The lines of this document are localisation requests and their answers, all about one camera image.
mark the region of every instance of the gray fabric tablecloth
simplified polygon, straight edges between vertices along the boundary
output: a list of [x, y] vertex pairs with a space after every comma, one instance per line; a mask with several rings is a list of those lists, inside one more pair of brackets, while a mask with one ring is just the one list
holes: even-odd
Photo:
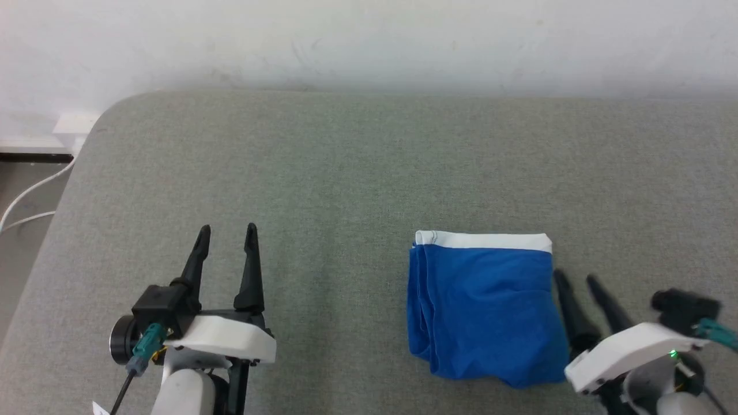
[[[417, 229], [547, 233], [584, 307], [597, 272], [635, 320], [682, 287], [738, 327], [735, 103], [155, 93], [125, 100], [82, 150], [0, 351], [0, 414], [110, 408], [125, 377], [108, 334], [178, 276], [203, 224], [206, 308], [227, 308], [259, 226], [277, 363], [249, 414], [593, 414], [569, 385], [450, 381], [407, 349]], [[708, 382], [738, 412], [738, 356]], [[160, 368], [121, 414], [147, 414]]]

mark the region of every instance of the folded cloth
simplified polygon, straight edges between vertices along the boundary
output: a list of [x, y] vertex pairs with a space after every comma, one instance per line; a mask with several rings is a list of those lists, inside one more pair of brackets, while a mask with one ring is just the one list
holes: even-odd
[[410, 250], [410, 352], [450, 379], [561, 382], [568, 342], [551, 295], [551, 240], [420, 230]]

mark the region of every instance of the cable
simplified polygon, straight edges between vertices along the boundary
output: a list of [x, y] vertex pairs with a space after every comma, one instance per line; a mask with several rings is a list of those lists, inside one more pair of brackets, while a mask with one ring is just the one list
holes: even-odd
[[17, 222], [14, 222], [12, 224], [9, 224], [8, 226], [5, 227], [5, 229], [0, 230], [0, 234], [2, 234], [3, 232], [7, 232], [8, 230], [10, 230], [10, 228], [13, 228], [13, 227], [22, 225], [22, 224], [24, 224], [26, 222], [31, 222], [33, 219], [43, 218], [45, 216], [51, 216], [54, 213], [56, 213], [56, 210], [52, 210], [51, 212], [46, 212], [46, 213], [39, 213], [38, 215], [33, 215], [31, 217], [28, 217], [28, 218], [19, 220]]
[[10, 205], [8, 205], [7, 209], [5, 210], [5, 213], [3, 213], [2, 219], [0, 219], [0, 233], [4, 230], [3, 226], [5, 225], [5, 221], [7, 221], [7, 217], [10, 215], [10, 211], [13, 210], [13, 208], [15, 207], [15, 205], [18, 204], [18, 202], [21, 199], [23, 199], [24, 196], [26, 196], [28, 193], [30, 193], [31, 191], [35, 190], [39, 186], [45, 185], [46, 183], [51, 182], [53, 179], [56, 179], [57, 177], [59, 177], [62, 174], [66, 173], [70, 168], [72, 168], [73, 165], [75, 165], [75, 162], [76, 161], [77, 161], [77, 158], [75, 157], [74, 159], [72, 159], [72, 161], [68, 165], [66, 165], [65, 168], [61, 169], [58, 173], [53, 174], [53, 175], [47, 177], [46, 179], [41, 180], [40, 182], [36, 183], [35, 185], [33, 185], [33, 186], [29, 187], [28, 189], [26, 189], [25, 191], [23, 191], [23, 193], [19, 194], [18, 197], [16, 197], [15, 200], [13, 200], [10, 203]]
[[120, 408], [120, 403], [123, 402], [123, 397], [125, 396], [128, 387], [131, 385], [131, 381], [134, 379], [135, 374], [136, 372], [134, 371], [128, 373], [128, 376], [125, 378], [125, 382], [123, 383], [123, 387], [118, 393], [118, 398], [115, 399], [115, 403], [113, 404], [113, 409], [110, 411], [110, 415], [115, 415], [115, 413], [118, 412], [118, 408]]
[[728, 410], [725, 409], [723, 404], [720, 403], [720, 400], [717, 399], [717, 397], [712, 393], [707, 385], [703, 385], [703, 391], [705, 392], [705, 395], [707, 395], [707, 397], [710, 398], [712, 403], [715, 405], [717, 411], [720, 412], [720, 415], [728, 415]]

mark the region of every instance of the blue cloth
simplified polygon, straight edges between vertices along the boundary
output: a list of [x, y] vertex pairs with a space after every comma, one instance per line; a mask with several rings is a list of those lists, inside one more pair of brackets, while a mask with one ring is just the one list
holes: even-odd
[[561, 382], [568, 342], [551, 295], [551, 253], [413, 244], [410, 352], [450, 379], [494, 376], [513, 388]]

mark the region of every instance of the green cable connector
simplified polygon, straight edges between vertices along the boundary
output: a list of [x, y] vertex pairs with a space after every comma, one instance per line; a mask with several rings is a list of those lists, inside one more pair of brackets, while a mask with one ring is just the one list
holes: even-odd
[[135, 377], [143, 375], [148, 367], [148, 361], [154, 353], [162, 349], [166, 339], [167, 330], [164, 326], [159, 323], [151, 324], [134, 347], [134, 356], [125, 364], [125, 370], [133, 373]]
[[735, 332], [711, 318], [703, 318], [700, 320], [700, 325], [697, 326], [695, 334], [699, 337], [727, 346], [734, 351], [738, 351], [738, 336], [736, 336]]

